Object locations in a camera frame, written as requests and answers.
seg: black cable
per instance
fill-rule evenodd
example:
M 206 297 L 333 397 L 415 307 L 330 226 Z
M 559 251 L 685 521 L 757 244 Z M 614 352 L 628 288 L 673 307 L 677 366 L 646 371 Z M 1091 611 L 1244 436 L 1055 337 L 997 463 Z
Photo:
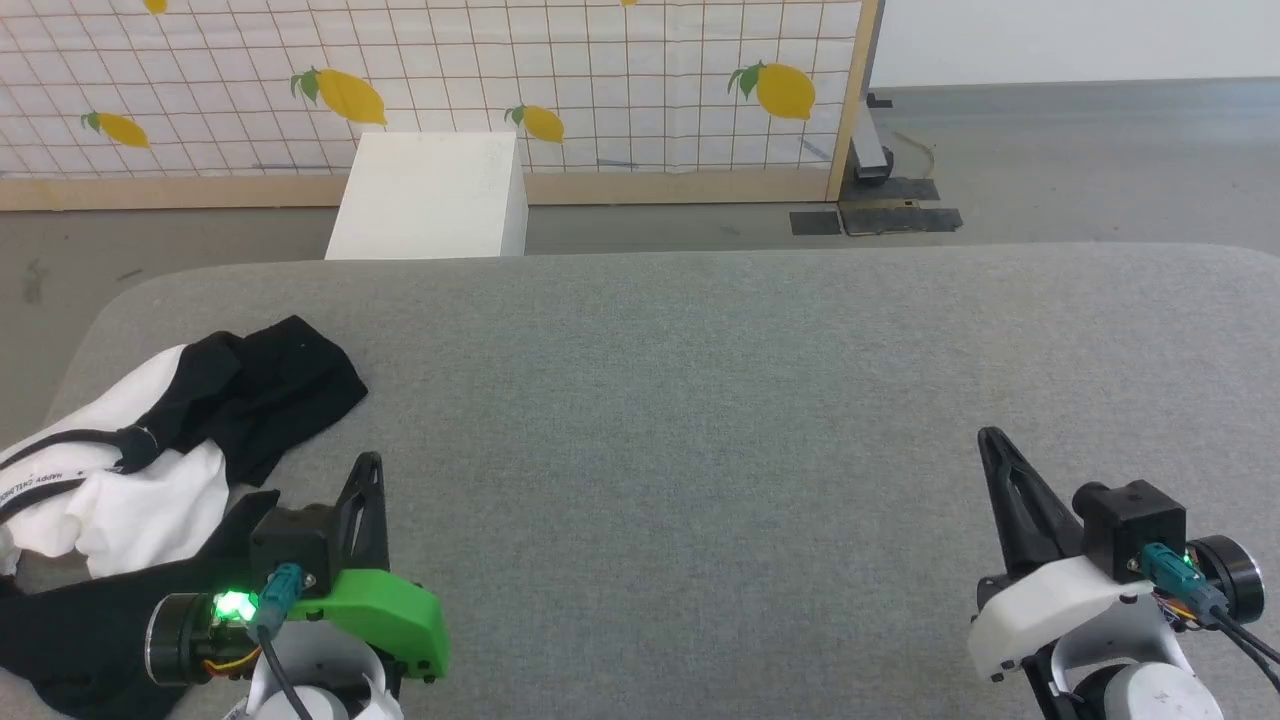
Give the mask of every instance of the black cable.
M 1213 607 L 1212 610 L 1210 610 L 1210 615 L 1212 615 L 1219 623 L 1221 623 L 1224 628 L 1230 628 L 1231 632 L 1239 635 L 1242 641 L 1252 644 L 1258 650 L 1258 652 L 1270 657 L 1271 662 L 1280 662 L 1280 652 L 1276 652 L 1276 648 L 1262 642 L 1262 638 L 1260 638 L 1258 635 L 1254 635 L 1253 633 L 1245 630 L 1244 625 L 1236 621 L 1235 618 L 1228 615 L 1226 609 L 1224 609 L 1222 606 Z
M 32 486 L 31 488 L 19 492 L 18 495 L 10 496 L 9 501 L 0 505 L 0 525 L 4 525 L 9 520 L 13 520 L 14 515 L 22 512 L 23 510 L 44 502 L 51 497 L 58 497 L 64 492 L 70 492 L 82 484 L 87 475 L 81 474 L 79 477 L 72 478 L 69 480 L 54 480 L 38 486 Z
M 1280 693 L 1280 676 L 1276 676 L 1275 671 L 1271 670 L 1271 666 L 1267 665 L 1266 659 L 1262 657 L 1257 648 L 1238 635 L 1233 628 L 1222 625 L 1219 629 L 1222 630 L 1222 634 L 1226 635 L 1233 643 L 1235 643 L 1235 647 L 1240 648 L 1240 651 L 1243 651 L 1244 655 L 1247 655 L 1249 660 L 1258 666 L 1258 670 L 1262 670 L 1262 674 L 1267 676 L 1267 680 L 1271 680 L 1271 687 Z
M 61 445 L 64 442 L 92 442 L 96 445 L 110 445 L 113 447 L 119 447 L 119 433 L 114 430 L 90 430 L 90 429 L 72 429 L 61 430 L 58 433 L 47 434 L 36 442 L 28 445 L 27 447 L 19 448 L 17 452 L 0 460 L 0 470 L 13 465 L 14 462 L 31 457 L 32 455 L 40 452 L 41 450 L 52 447 L 55 445 Z
M 266 659 L 268 667 L 271 669 L 271 674 L 275 675 L 275 682 L 280 683 L 280 692 L 284 697 L 289 700 L 289 705 L 293 706 L 293 712 L 298 715 L 298 720 L 312 720 L 311 714 L 307 712 L 307 706 L 302 705 L 302 698 L 298 697 L 298 691 L 293 689 L 293 683 L 284 674 L 284 667 L 280 666 L 280 659 L 275 656 L 275 648 L 271 646 L 271 638 L 268 635 L 266 628 L 262 625 L 257 626 L 257 644 L 262 648 L 262 657 Z

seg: black cloth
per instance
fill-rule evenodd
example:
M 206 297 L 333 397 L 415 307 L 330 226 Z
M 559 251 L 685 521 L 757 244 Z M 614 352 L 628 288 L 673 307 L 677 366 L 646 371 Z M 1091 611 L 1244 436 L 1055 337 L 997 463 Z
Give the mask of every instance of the black cloth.
M 161 720 L 186 689 L 147 676 L 151 612 L 175 592 L 256 592 L 250 533 L 279 497 L 268 491 L 241 498 L 189 560 L 31 596 L 0 582 L 0 667 L 79 720 Z
M 229 484 L 262 487 L 284 451 L 338 421 L 367 393 L 347 354 L 291 315 L 243 338 L 218 332 L 186 346 L 169 387 L 132 425 L 54 433 L 0 461 L 0 470 L 58 443 L 95 442 L 118 448 L 115 470 L 131 474 L 165 450 L 191 452 L 211 439 L 227 459 Z M 83 482 L 4 498 L 0 524 Z

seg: black and white garment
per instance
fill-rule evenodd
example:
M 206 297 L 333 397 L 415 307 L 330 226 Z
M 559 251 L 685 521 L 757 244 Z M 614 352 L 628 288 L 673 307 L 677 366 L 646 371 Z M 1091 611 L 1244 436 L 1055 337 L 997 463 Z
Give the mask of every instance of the black and white garment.
M 0 454 L 0 575 L 20 550 L 79 551 L 95 578 L 191 557 L 229 483 L 261 487 L 366 392 L 342 348 L 297 316 L 165 350 Z

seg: teal cable connector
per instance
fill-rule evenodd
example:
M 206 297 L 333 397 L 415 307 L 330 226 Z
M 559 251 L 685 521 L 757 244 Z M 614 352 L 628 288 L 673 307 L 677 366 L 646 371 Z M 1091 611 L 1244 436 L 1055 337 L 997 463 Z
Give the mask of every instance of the teal cable connector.
M 294 562 L 280 565 L 266 579 L 266 587 L 257 597 L 257 612 L 248 626 L 248 634 L 255 642 L 261 644 L 260 633 L 266 633 L 266 638 L 273 639 L 280 632 L 284 619 L 302 597 L 305 579 L 302 566 Z
M 1217 625 L 1219 621 L 1213 618 L 1215 607 L 1228 610 L 1222 591 L 1208 584 L 1202 573 L 1167 546 L 1153 542 L 1143 547 L 1139 565 L 1143 577 L 1161 591 L 1183 601 L 1201 625 L 1206 628 Z

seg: gray floor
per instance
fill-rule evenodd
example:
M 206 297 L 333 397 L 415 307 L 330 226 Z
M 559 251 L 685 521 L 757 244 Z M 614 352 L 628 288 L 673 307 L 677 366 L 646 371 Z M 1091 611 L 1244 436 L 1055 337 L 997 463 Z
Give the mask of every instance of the gray floor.
M 1208 242 L 1280 255 L 1280 83 L 884 92 L 897 174 L 956 233 L 792 237 L 794 205 L 535 208 L 531 254 Z M 931 147 L 925 152 L 892 135 Z M 175 270 L 320 258 L 335 210 L 0 214 L 0 446 L 38 428 L 93 316 Z

